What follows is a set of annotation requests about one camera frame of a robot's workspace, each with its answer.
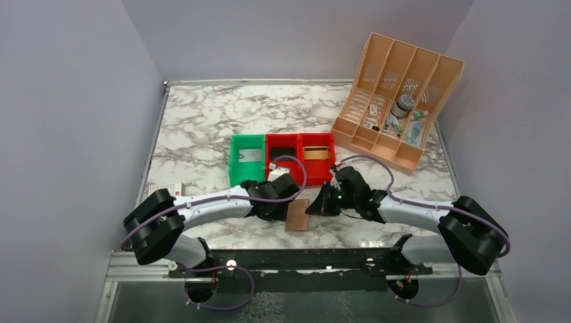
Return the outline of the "brown leather card holder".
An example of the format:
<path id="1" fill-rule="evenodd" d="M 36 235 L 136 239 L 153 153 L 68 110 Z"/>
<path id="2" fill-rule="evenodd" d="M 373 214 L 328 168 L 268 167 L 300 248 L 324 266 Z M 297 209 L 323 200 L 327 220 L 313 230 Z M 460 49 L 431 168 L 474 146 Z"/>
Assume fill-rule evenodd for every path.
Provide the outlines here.
<path id="1" fill-rule="evenodd" d="M 297 232 L 307 231 L 309 227 L 309 199 L 296 199 L 288 205 L 288 212 L 285 221 L 285 231 Z"/>

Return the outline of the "red double plastic bin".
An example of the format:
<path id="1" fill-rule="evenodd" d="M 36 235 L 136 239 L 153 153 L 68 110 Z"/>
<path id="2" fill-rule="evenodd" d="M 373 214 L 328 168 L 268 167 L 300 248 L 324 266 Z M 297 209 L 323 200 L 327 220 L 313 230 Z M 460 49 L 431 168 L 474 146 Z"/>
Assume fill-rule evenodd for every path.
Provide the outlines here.
<path id="1" fill-rule="evenodd" d="M 305 160 L 305 146 L 327 146 L 329 148 L 330 158 L 326 160 Z M 297 184 L 301 185 L 303 181 L 302 166 L 304 166 L 307 175 L 307 186 L 320 186 L 324 182 L 331 181 L 333 175 L 330 173 L 330 167 L 336 162 L 335 145 L 333 135 L 331 133 L 286 133 L 286 134 L 267 134 L 265 135 L 265 175 L 269 173 L 269 164 L 274 162 L 270 160 L 269 150 L 272 147 L 294 147 L 296 148 L 296 157 L 298 161 L 290 159 L 281 159 L 275 164 L 277 166 L 290 169 L 290 174 Z"/>

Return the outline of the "green plastic bin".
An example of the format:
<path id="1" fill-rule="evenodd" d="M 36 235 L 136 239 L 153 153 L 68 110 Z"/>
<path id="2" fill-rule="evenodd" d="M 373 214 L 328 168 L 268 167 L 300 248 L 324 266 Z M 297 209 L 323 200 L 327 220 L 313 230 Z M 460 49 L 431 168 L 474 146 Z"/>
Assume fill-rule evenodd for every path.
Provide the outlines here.
<path id="1" fill-rule="evenodd" d="M 230 186 L 245 180 L 264 181 L 265 135 L 232 135 L 229 160 Z"/>

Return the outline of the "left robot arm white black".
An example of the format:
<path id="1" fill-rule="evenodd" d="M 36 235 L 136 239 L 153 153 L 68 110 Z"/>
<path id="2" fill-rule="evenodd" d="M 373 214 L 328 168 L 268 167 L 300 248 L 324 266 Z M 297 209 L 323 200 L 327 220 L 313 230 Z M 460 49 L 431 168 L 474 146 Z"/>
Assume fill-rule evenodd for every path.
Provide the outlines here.
<path id="1" fill-rule="evenodd" d="M 200 277 L 211 270 L 213 256 L 203 238 L 184 236 L 184 231 L 230 218 L 282 221 L 288 204 L 300 191 L 289 174 L 271 181 L 245 180 L 225 191 L 201 196 L 175 197 L 159 189 L 124 218 L 127 234 L 121 248 L 132 250 L 140 265 L 168 259 Z"/>

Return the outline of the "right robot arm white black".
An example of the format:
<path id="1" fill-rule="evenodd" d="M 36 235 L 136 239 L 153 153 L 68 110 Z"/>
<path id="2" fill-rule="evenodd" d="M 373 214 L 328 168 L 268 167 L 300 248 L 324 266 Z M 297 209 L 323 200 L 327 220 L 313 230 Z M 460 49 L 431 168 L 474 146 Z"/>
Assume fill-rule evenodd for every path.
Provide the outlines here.
<path id="1" fill-rule="evenodd" d="M 460 196 L 453 202 L 405 200 L 371 188 L 351 166 L 335 171 L 333 181 L 321 186 L 306 213 L 334 217 L 345 209 L 367 221 L 431 232 L 401 239 L 389 254 L 389 266 L 399 274 L 425 262 L 455 262 L 470 273 L 486 275 L 508 247 L 506 230 L 471 197 Z"/>

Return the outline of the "gold card in red bin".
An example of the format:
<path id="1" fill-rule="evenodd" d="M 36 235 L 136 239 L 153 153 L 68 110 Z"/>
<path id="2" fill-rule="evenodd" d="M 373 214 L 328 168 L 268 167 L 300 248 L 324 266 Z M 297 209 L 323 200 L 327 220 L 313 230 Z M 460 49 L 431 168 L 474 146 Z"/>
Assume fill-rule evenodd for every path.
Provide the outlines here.
<path id="1" fill-rule="evenodd" d="M 305 160 L 326 160 L 330 158 L 329 148 L 327 146 L 305 146 Z"/>

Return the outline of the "black card in red bin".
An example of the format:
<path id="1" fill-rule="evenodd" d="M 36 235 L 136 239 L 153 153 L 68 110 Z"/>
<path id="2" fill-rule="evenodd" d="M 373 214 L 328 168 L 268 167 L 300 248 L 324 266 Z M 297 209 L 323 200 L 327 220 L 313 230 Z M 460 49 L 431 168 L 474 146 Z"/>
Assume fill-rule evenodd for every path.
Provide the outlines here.
<path id="1" fill-rule="evenodd" d="M 292 156 L 292 157 L 296 157 L 297 153 L 296 153 L 296 148 L 294 147 L 272 147 L 269 150 L 269 157 L 270 160 L 273 161 L 276 158 L 279 158 L 281 156 Z"/>

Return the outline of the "silver card in green bin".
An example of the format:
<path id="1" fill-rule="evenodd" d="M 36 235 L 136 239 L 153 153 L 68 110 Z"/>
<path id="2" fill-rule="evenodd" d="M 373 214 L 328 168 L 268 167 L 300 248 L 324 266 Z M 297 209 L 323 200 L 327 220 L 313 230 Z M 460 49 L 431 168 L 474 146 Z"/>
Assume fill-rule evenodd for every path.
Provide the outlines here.
<path id="1" fill-rule="evenodd" d="M 240 163 L 261 162 L 262 154 L 262 149 L 239 149 L 238 161 Z"/>

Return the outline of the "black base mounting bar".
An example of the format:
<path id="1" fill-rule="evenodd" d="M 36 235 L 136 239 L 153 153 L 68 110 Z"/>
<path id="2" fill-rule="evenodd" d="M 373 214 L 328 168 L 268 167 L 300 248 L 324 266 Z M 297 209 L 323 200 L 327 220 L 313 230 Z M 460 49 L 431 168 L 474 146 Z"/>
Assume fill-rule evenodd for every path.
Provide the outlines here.
<path id="1" fill-rule="evenodd" d="M 432 274 L 422 264 L 402 267 L 392 256 L 390 248 L 214 250 L 214 273 L 192 273 L 176 264 L 168 276 L 182 279 L 191 291 L 295 293 L 385 292 L 389 280 Z"/>

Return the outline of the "small items in organizer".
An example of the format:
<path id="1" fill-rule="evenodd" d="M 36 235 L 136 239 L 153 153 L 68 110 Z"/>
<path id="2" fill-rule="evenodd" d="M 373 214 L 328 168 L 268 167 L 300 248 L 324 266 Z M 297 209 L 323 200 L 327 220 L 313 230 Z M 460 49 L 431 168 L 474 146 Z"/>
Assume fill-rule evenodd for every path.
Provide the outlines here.
<path id="1" fill-rule="evenodd" d="M 403 130 L 403 124 L 401 123 L 400 118 L 393 116 L 391 113 L 387 116 L 382 127 L 380 127 L 378 122 L 370 120 L 365 120 L 362 125 L 373 131 L 380 131 L 381 129 L 384 131 L 392 130 L 397 137 L 401 137 L 403 135 L 403 139 L 406 143 L 419 147 L 419 137 L 424 133 L 424 126 L 420 120 L 421 119 L 410 120 L 413 122 L 412 127 L 406 131 Z"/>

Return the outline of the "round jar patterned lid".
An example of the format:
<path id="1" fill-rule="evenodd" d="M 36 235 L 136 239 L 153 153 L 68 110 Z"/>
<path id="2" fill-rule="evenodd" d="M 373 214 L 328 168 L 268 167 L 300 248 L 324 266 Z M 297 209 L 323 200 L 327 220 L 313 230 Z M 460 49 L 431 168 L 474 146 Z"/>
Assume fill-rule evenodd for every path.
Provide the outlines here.
<path id="1" fill-rule="evenodd" d="M 391 114 L 397 118 L 403 118 L 414 107 L 415 100 L 408 94 L 401 94 L 391 106 Z"/>

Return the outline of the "green white tube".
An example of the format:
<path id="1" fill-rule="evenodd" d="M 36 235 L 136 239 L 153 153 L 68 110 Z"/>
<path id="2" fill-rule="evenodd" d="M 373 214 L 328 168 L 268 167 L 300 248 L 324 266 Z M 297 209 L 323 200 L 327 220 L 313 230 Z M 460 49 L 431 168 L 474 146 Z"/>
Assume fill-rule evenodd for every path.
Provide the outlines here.
<path id="1" fill-rule="evenodd" d="M 427 115 L 429 115 L 429 112 L 427 110 L 422 111 L 422 112 L 418 112 L 418 113 L 413 114 L 411 116 L 410 120 L 419 120 L 419 119 L 426 117 Z"/>

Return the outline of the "peach desk organizer rack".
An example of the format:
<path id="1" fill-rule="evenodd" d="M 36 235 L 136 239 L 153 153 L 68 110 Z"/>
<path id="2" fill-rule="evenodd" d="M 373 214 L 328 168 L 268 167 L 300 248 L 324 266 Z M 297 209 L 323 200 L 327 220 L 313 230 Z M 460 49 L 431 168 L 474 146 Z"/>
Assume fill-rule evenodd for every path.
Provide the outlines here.
<path id="1" fill-rule="evenodd" d="M 464 61 L 372 33 L 331 127 L 335 144 L 412 174 L 464 66 Z"/>

